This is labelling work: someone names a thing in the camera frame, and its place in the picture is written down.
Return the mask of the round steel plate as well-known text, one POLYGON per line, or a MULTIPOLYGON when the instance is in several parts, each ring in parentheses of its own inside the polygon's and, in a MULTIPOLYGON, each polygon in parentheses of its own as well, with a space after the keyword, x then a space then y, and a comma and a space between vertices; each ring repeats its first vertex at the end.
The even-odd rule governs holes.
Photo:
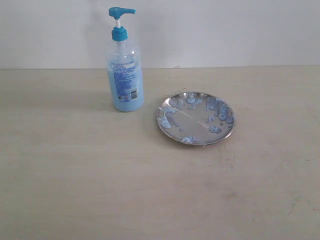
POLYGON ((159 129, 166 136, 191 146, 208 146, 225 140, 236 124, 236 115, 224 100, 197 91, 168 97, 155 115, 159 129))

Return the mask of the blue pump soap bottle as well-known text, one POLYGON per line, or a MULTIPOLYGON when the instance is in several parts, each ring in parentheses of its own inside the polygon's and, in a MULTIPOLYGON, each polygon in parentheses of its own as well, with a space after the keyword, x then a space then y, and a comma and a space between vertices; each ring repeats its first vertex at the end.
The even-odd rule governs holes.
POLYGON ((136 10, 132 8, 111 7, 108 10, 109 16, 115 20, 115 26, 106 54, 106 72, 113 106, 121 112, 136 111, 144 103, 140 50, 128 38, 127 30, 120 23, 122 15, 135 13, 136 10))

